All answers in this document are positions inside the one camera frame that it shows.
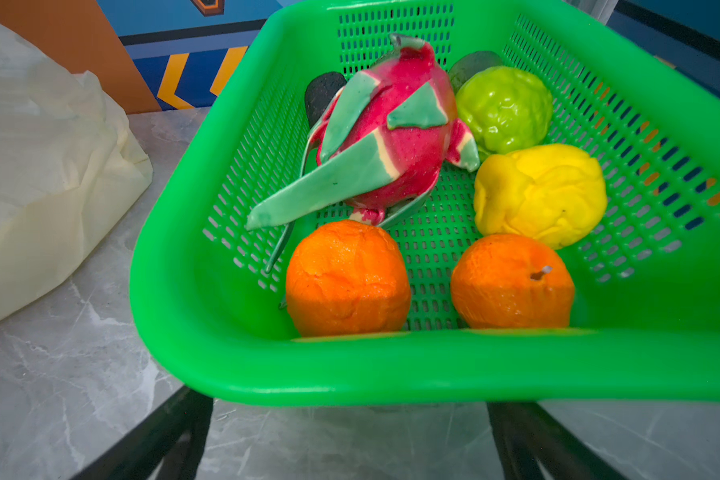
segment pink dragon fruit skin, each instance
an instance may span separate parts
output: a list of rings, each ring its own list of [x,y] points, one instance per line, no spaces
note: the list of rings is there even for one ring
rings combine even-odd
[[[248,230],[288,224],[267,269],[300,216],[345,201],[354,207],[350,218],[387,226],[426,201],[443,160],[469,171],[480,166],[432,46],[400,34],[389,38],[395,55],[356,73],[309,132],[302,174],[313,148],[317,168],[251,210]]]

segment black stripe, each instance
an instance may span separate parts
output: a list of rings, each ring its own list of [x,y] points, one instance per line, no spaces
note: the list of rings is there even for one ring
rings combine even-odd
[[[166,40],[179,40],[180,38],[209,37],[235,32],[250,32],[261,30],[266,20],[249,20],[248,22],[226,23],[221,25],[208,25],[207,27],[181,28],[166,32],[139,33],[120,37],[123,45],[138,45],[142,43],[164,42]]]
[[[624,14],[654,30],[674,38],[678,42],[682,42],[689,47],[720,60],[720,40],[716,40],[684,24],[677,23],[651,10],[635,5],[628,0],[619,0],[615,10],[620,14]]]

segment lime green fruit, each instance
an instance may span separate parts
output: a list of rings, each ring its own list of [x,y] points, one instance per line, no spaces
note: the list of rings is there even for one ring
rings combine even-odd
[[[456,94],[456,105],[480,149],[497,154],[538,145],[552,119],[552,94],[544,83],[512,67],[473,76]]]

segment orange fruit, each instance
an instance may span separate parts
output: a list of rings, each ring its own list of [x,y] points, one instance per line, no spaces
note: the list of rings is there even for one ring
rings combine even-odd
[[[475,329],[568,326],[574,281],[554,250],[521,235],[472,244],[451,276],[451,297]]]
[[[411,287],[403,255],[386,231],[341,220],[297,246],[286,301],[302,336],[396,332],[408,317]]]

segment countertop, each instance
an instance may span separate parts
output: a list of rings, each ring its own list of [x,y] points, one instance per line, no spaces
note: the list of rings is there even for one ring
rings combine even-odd
[[[207,109],[131,115],[154,181],[80,268],[0,322],[0,479],[68,478],[181,383],[136,333],[136,238]],[[629,478],[720,479],[720,404],[542,402]],[[502,478],[485,404],[258,408],[216,401],[198,479]]]

